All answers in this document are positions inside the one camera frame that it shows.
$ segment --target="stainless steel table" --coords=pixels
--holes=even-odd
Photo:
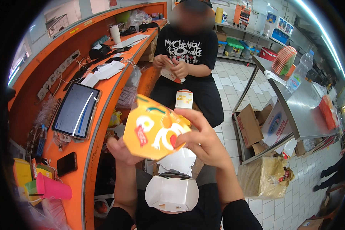
[[[246,85],[243,94],[240,96],[239,101],[237,102],[234,108],[233,114],[235,119],[237,116],[236,111],[241,102],[243,101],[244,96],[248,92],[249,87],[252,85],[252,82],[258,70],[262,72],[265,70],[274,72],[271,68],[271,61],[257,56],[253,56],[252,59],[253,62],[256,64],[256,67],[254,68],[254,71],[250,79],[248,80],[248,84]],[[273,80],[272,78],[268,79],[268,82],[272,86],[273,90],[275,91],[278,97],[279,102],[284,108],[285,114],[289,120],[289,124],[292,129],[292,133],[287,135],[282,140],[278,141],[276,144],[272,145],[268,149],[264,150],[263,152],[253,156],[254,154],[252,150],[247,149],[245,147],[243,137],[238,127],[238,123],[235,122],[237,124],[239,141],[242,150],[242,164],[247,164],[253,160],[261,158],[268,152],[271,152],[277,147],[285,144],[293,137],[296,140],[304,140],[338,134],[338,130],[336,129],[328,130],[326,122],[322,116],[321,110],[318,107],[319,102],[321,101],[321,97],[317,94],[310,82],[306,80],[302,81],[302,84],[293,94],[291,94],[284,85],[282,85],[280,82],[276,80]]]
[[[244,35],[243,35],[243,41],[244,41],[244,38],[245,38],[245,35],[246,35],[246,34],[250,34],[250,35],[254,35],[254,36],[258,37],[257,44],[256,44],[256,49],[255,49],[255,50],[258,49],[258,43],[259,43],[259,40],[260,40],[260,39],[263,39],[263,40],[265,40],[265,41],[267,41],[267,42],[271,42],[271,45],[270,45],[269,48],[272,48],[272,44],[273,44],[273,43],[276,43],[276,44],[279,44],[279,45],[283,46],[283,44],[280,44],[280,43],[278,43],[278,42],[275,42],[274,40],[268,39],[268,38],[266,38],[265,36],[261,35],[259,32],[255,31],[255,30],[252,30],[252,29],[249,29],[249,28],[247,28],[246,30],[244,30],[244,29],[238,28],[238,27],[236,27],[236,26],[226,25],[226,24],[222,24],[222,23],[217,23],[217,22],[216,22],[216,23],[215,23],[215,27],[214,27],[215,32],[217,31],[217,26],[222,26],[222,27],[230,28],[230,29],[233,29],[233,30],[239,30],[239,31],[243,32],[243,33],[244,33]],[[218,57],[218,58],[228,58],[228,59],[233,59],[233,60],[243,61],[243,62],[248,62],[248,63],[252,63],[252,60],[253,60],[252,58],[251,58],[251,59],[243,59],[243,58],[237,58],[237,57],[232,57],[232,56],[225,56],[225,55],[223,55],[223,54],[217,54],[217,57]]]

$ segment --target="hand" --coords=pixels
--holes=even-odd
[[[173,58],[172,62],[175,64],[175,66],[170,70],[173,72],[173,74],[175,74],[175,76],[182,79],[189,74],[188,64],[186,62],[178,61],[176,58]]]
[[[110,137],[107,140],[106,146],[110,153],[114,156],[115,160],[119,160],[127,165],[135,165],[144,158],[133,156],[128,148],[125,146],[123,137],[119,140],[116,140],[113,137]]]
[[[165,67],[166,58],[169,59],[167,55],[162,55],[162,54],[157,55],[152,62],[153,67],[155,67],[156,69],[161,69]]]
[[[340,156],[342,156],[345,153],[345,149],[341,150]]]
[[[192,150],[203,163],[217,168],[232,167],[229,153],[201,112],[186,108],[176,108],[174,112],[183,115],[199,130],[179,135],[175,146],[186,142],[185,147]]]

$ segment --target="water bottle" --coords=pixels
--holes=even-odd
[[[300,58],[300,63],[294,69],[294,72],[291,74],[289,79],[286,82],[286,88],[293,93],[299,85],[302,83],[302,80],[306,77],[308,71],[313,66],[313,55],[312,50],[309,53],[303,54]]]

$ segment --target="tablet screen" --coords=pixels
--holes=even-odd
[[[97,89],[72,83],[60,104],[52,130],[86,138],[99,93]]]

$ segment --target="green storage bin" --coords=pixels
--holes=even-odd
[[[224,54],[226,56],[240,57],[241,52],[244,49],[244,46],[240,44],[235,38],[227,38],[227,45],[225,46]]]

